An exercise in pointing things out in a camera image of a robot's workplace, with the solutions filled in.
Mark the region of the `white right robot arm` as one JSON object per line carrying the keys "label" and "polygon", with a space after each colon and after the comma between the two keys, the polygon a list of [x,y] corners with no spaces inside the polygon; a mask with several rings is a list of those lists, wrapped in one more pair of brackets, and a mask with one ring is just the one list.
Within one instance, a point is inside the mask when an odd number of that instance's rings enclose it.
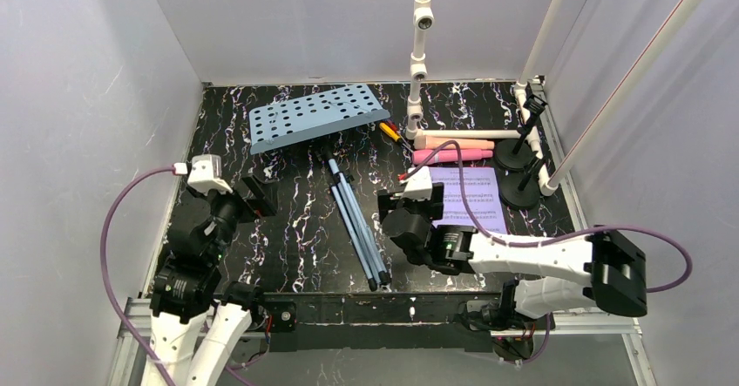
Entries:
{"label": "white right robot arm", "polygon": [[612,315],[647,314],[646,255],[617,230],[563,241],[502,235],[491,240],[473,226],[435,225],[444,186],[420,194],[377,193],[382,231],[409,263],[447,275],[533,274],[508,281],[499,300],[475,312],[476,329],[501,330],[533,322],[555,311],[592,308]]}

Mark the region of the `lavender sheet music page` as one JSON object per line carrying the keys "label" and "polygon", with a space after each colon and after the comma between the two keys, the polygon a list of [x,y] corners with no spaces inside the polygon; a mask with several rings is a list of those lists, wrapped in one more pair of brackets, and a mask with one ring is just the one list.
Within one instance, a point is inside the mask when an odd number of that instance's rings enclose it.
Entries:
{"label": "lavender sheet music page", "polygon": [[[432,167],[434,183],[444,184],[444,212],[436,225],[473,226],[461,199],[460,181],[456,167]],[[491,233],[506,234],[505,213],[498,194],[498,181],[491,167],[465,167],[464,189],[466,199],[479,223]]]}

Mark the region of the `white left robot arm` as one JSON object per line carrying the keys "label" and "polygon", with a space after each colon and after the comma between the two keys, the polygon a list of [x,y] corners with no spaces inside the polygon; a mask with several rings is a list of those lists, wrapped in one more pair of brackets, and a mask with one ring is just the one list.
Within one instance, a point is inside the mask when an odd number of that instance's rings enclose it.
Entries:
{"label": "white left robot arm", "polygon": [[272,328],[262,288],[233,281],[219,298],[214,296],[219,265],[237,227],[277,212],[271,182],[251,174],[241,182],[242,189],[224,193],[187,189],[208,204],[209,215],[189,234],[169,236],[169,255],[159,259],[147,343],[154,355],[146,359],[144,385],[165,384],[164,374],[177,385],[214,385],[245,332]]}

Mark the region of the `black round microphone stand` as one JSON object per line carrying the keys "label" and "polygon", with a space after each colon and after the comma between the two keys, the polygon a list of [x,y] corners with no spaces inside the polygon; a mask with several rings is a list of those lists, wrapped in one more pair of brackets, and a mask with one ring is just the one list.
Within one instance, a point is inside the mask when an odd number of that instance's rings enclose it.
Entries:
{"label": "black round microphone stand", "polygon": [[541,193],[536,177],[542,167],[545,167],[545,161],[533,157],[522,172],[505,176],[498,183],[502,203],[514,210],[530,210],[537,206]]}

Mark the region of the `light blue music stand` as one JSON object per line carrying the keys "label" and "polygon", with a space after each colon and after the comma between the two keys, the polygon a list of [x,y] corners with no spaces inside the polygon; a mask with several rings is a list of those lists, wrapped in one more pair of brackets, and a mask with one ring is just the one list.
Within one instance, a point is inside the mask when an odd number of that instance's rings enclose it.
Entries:
{"label": "light blue music stand", "polygon": [[[358,126],[383,122],[390,112],[365,84],[345,85],[290,100],[259,106],[248,113],[252,155],[320,139]],[[329,189],[355,247],[371,291],[391,282],[368,220],[364,218],[350,179],[334,155],[324,153]]]}

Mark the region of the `white diagonal pole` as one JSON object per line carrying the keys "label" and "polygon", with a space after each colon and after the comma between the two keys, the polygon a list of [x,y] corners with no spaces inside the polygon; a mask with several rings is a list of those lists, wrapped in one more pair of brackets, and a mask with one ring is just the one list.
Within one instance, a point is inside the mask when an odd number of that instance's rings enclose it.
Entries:
{"label": "white diagonal pole", "polygon": [[583,133],[575,141],[569,153],[562,159],[559,167],[546,183],[548,187],[555,188],[560,185],[585,152],[586,147],[595,141],[596,134],[606,123],[608,114],[615,112],[617,107],[627,99],[634,87],[639,84],[642,76],[651,68],[654,61],[674,39],[677,31],[682,28],[701,2],[702,0],[679,0],[676,3]]}

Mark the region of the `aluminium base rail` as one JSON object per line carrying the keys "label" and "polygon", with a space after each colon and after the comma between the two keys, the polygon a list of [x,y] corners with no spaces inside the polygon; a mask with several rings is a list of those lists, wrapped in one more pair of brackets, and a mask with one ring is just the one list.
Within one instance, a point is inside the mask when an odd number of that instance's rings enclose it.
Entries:
{"label": "aluminium base rail", "polygon": [[[219,154],[232,182],[248,173],[277,181],[278,214],[239,226],[220,265],[219,295],[231,281],[256,283],[267,302],[283,312],[296,310],[296,323],[276,323],[272,350],[460,348],[487,350],[480,334],[451,323],[469,300],[497,299],[505,281],[535,280],[533,274],[447,276],[411,265],[382,233],[376,191],[398,188],[397,175],[410,167],[405,148],[383,136],[378,125],[363,125],[330,136],[338,165],[353,177],[365,219],[392,277],[390,291],[371,293],[338,206],[329,192],[329,171],[321,141],[303,142],[251,155],[248,113],[345,85],[207,87],[189,154]],[[422,86],[431,128],[515,129],[518,122],[510,82],[435,83]],[[532,211],[503,206],[510,234],[561,235],[573,231],[573,217],[558,189]]]}

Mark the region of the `beige toy microphone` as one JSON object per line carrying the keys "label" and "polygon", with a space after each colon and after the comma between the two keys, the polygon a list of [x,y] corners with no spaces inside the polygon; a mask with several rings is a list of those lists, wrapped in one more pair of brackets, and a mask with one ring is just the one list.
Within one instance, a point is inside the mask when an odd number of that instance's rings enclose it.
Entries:
{"label": "beige toy microphone", "polygon": [[413,146],[417,150],[433,150],[449,141],[456,142],[462,150],[480,149],[492,151],[495,147],[493,141],[486,139],[451,139],[433,136],[417,136],[413,140]]}

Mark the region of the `pink toy microphone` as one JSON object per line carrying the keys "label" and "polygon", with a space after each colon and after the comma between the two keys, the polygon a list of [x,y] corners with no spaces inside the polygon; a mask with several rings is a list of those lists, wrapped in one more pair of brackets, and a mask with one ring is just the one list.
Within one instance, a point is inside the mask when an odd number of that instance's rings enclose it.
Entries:
{"label": "pink toy microphone", "polygon": [[462,149],[461,156],[455,150],[441,150],[435,152],[434,155],[432,150],[417,150],[412,154],[412,164],[419,165],[427,157],[431,159],[427,162],[428,165],[441,164],[441,163],[452,163],[457,162],[458,159],[462,161],[477,161],[481,159],[490,159],[493,156],[493,150],[484,149]]}

